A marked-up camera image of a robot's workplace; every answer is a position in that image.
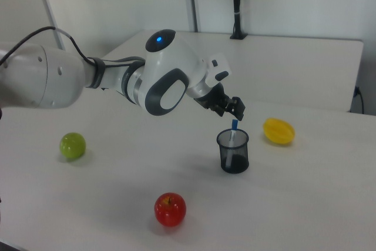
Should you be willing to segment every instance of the white table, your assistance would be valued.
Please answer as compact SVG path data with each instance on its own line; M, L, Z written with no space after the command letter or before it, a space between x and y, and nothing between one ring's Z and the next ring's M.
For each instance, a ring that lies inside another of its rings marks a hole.
M30 251L374 251L376 118L244 104L250 167L239 175L222 171L216 143L232 117L188 97L161 117L100 89L67 109L4 109L0 238ZM295 127L291 146L263 136L272 116ZM72 163L59 153L68 132L87 143ZM174 229L153 215L169 191L187 203Z

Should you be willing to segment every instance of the white wall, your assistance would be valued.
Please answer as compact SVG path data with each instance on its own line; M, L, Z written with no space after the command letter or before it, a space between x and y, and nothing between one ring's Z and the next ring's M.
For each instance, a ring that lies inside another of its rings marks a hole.
M195 1L199 31L232 33L233 0ZM365 112L376 115L376 0L241 0L241 17L254 35L362 40L358 85Z
M143 29L193 31L191 0L49 0L85 55L103 56ZM65 49L74 47L63 39Z
M18 42L51 22L43 0L0 0L0 41ZM30 42L58 47L54 34L46 31Z

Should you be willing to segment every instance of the red apple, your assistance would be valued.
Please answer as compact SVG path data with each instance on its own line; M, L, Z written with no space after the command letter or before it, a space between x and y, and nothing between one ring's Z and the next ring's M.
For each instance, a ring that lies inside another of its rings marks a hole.
M155 217L163 226L177 226L186 215L186 202L176 193L168 192L159 196L154 205Z

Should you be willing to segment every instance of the black cable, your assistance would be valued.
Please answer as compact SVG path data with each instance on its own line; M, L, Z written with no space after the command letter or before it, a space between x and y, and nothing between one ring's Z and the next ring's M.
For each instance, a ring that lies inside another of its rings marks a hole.
M33 36L43 32L47 31L48 29L56 29L54 26L45 26L44 28L37 29L35 32L32 32L31 34L27 35L23 39L21 39L11 50L8 51L7 54L4 55L3 58L0 60L0 66L26 41L31 39Z
M81 50L80 50L79 47L77 46L75 40L74 40L71 36L69 36L69 39L70 39L70 41L73 43L73 45L75 46L75 48L76 48L78 54L83 58L83 60L85 60L85 62L88 63L89 65L96 66L95 63L93 63L92 61L90 61L90 60L89 60L89 59L88 59L88 58L87 58L87 57L81 52Z
M364 102L363 102L363 96L362 96L362 93L360 92L360 89L358 89L358 93L360 95L360 101L362 102L362 114L364 114Z
M29 39L31 39L33 36L43 32L43 31L47 31L49 29L52 29L52 30L55 30L56 32L59 32L60 34L63 34L65 35L67 38L70 39L70 41L73 43L74 47L76 48L78 54L83 58L83 60L90 64L91 66L95 66L96 67L96 64L92 61L89 60L92 59L91 57L86 57L82 51L79 49L76 41L73 39L73 37L68 34L67 32L63 31L62 29L58 29L54 26L46 26L44 28L40 28L40 29L37 29L36 31L32 32L31 34L27 35L26 37L24 37L21 41L19 41L10 51L8 51L7 54L4 55L3 58L1 58L0 60L0 66L22 45L24 44L26 41L28 41ZM108 62L129 62L129 61L136 61L136 60L140 60L140 61L145 61L145 59L141 58L141 57L138 57L138 56L131 56L131 57L126 57L126 58L122 58L122 59L118 59L118 60L103 60L103 61L108 61ZM129 64L118 64L118 65L106 65L106 68L114 68L114 67L123 67L123 66L129 66Z

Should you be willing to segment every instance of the green apple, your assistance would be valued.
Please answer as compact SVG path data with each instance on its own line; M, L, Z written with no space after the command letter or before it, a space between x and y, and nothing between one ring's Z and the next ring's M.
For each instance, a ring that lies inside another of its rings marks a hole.
M60 142L60 151L68 159L77 159L85 153L86 142L82 135L76 132L67 133Z

